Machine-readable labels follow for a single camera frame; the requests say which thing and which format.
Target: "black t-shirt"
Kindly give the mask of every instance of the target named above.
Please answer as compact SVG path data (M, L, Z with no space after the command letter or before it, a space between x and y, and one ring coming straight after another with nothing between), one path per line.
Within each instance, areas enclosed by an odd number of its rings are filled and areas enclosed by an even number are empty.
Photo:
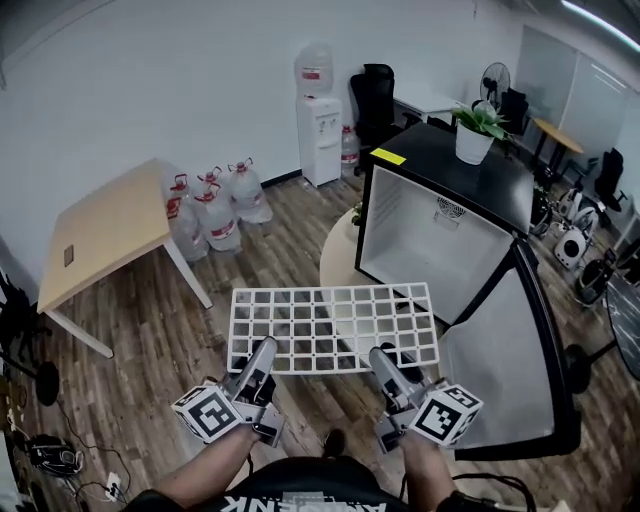
M171 499L149 490L125 512L179 512ZM231 491L192 509L193 512L410 512L409 506L380 489L364 466L340 457L283 459L243 480ZM438 512L489 510L445 500Z

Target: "electric fan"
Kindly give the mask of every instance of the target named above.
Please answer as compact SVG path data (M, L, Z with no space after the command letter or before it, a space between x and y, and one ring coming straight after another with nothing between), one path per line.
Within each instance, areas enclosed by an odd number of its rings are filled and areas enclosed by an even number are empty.
M494 62L482 75L480 80L480 97L487 100L493 108L500 110L502 93L507 92L511 86L511 76L507 66L502 62Z

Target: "potted plant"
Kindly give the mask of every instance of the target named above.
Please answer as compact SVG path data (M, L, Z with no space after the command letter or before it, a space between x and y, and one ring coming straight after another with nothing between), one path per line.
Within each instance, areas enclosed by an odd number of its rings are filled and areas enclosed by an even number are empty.
M473 109L460 105L451 114L458 120L456 156L468 164L480 165L493 139L504 140L509 137L500 126L505 120L488 101L481 101Z
M358 202L351 210L351 222L347 225L347 238L352 242L358 242L360 231L360 219L362 216L362 202Z

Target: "wooden floor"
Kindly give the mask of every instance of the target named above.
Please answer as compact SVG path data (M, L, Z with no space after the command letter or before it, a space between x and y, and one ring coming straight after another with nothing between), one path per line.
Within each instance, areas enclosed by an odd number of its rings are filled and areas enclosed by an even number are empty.
M297 178L267 190L274 219L243 231L238 255L210 254L195 273L214 302L206 311L162 249L115 272L64 306L65 313L111 346L105 359L61 328L39 348L62 379L61 402L74 429L87 444L119 450L132 481L127 497L153 485L165 473L191 459L202 445L172 412L170 405L205 376L221 378L229 303L234 287L317 286L324 240L338 218L361 196L363 181L351 177L310 187ZM611 245L604 232L590 257ZM571 278L553 258L553 240L534 240L539 273L553 306L563 341L588 351L611 339L601 305L583 310L572 298ZM383 488L398 493L403 474L400 453L383 456L373 436L383 409L382 395L370 376L276 378L275 403L286 418L277 449L258 446L256 467L293 455L319 455L331 428L347 432L350 452L370 467ZM523 479L539 506L566 500L573 511L617 511L640 475L640 386L616 351L594 367L589 390L577 399L584 417L582 446L573 454L504 463L451 462L456 473L490 471ZM72 439L57 406L36 404L30 388L24 428ZM86 469L79 482L106 482L109 471L127 478L114 454L84 450ZM45 488L52 510L75 510L70 495L53 479L31 472ZM518 496L477 483L463 489L511 503ZM98 486L87 488L103 496ZM91 510L122 505L87 498Z

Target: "shoe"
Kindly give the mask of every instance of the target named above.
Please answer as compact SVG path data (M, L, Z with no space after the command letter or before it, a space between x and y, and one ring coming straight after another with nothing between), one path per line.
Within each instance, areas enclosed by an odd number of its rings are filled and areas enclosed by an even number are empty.
M344 452L345 437L342 430L332 430L324 441L322 457L339 457Z

